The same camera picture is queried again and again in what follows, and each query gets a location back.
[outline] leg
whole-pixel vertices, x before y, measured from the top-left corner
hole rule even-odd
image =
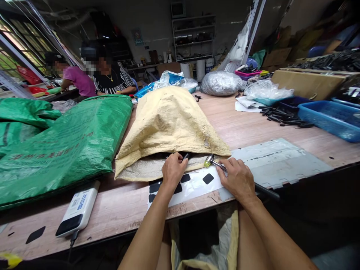
[[[237,257],[238,270],[273,270],[263,241],[249,215],[239,209],[239,246]]]
[[[165,223],[156,270],[171,270],[171,236],[167,223]]]

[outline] chair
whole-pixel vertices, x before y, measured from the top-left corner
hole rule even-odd
[[[139,92],[139,88],[138,88],[138,83],[136,82],[136,80],[134,78],[131,78],[132,81],[134,82],[135,84],[135,87],[136,87],[136,92]]]

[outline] white bucket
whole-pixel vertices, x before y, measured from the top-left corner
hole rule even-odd
[[[209,73],[214,68],[214,58],[206,59],[205,73]]]

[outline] metal shelf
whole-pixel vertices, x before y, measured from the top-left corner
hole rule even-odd
[[[215,27],[215,25],[206,25],[206,26],[198,26],[198,27],[191,27],[191,28],[178,29],[178,30],[174,30],[174,32],[175,32],[175,33],[177,33],[177,32],[190,31],[190,30],[197,30],[197,29],[204,29],[204,28],[211,28],[211,27]]]
[[[186,20],[194,20],[194,19],[202,19],[202,18],[211,18],[215,17],[215,15],[206,15],[206,16],[198,16],[198,17],[190,17],[190,18],[180,18],[180,19],[173,19],[173,22],[176,21],[186,21]]]
[[[175,47],[180,47],[180,46],[190,46],[190,45],[194,45],[194,44],[202,44],[202,43],[207,43],[207,42],[213,42],[213,39],[209,39],[209,40],[204,40],[204,41],[197,41],[197,42],[190,42],[190,43],[185,43],[185,44],[179,44],[179,45],[175,45]]]
[[[191,58],[186,58],[183,60],[177,60],[177,62],[189,62],[189,61],[195,61],[195,60],[201,60],[201,59],[206,59],[206,58],[212,58],[212,55],[205,55],[205,56],[198,56],[198,57],[191,57]]]

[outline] black handle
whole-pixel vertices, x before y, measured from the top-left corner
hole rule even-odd
[[[255,189],[259,192],[262,192],[266,195],[268,195],[269,197],[273,198],[275,201],[280,201],[280,195],[277,194],[276,192],[269,190],[261,185],[259,185],[258,183],[255,183]]]

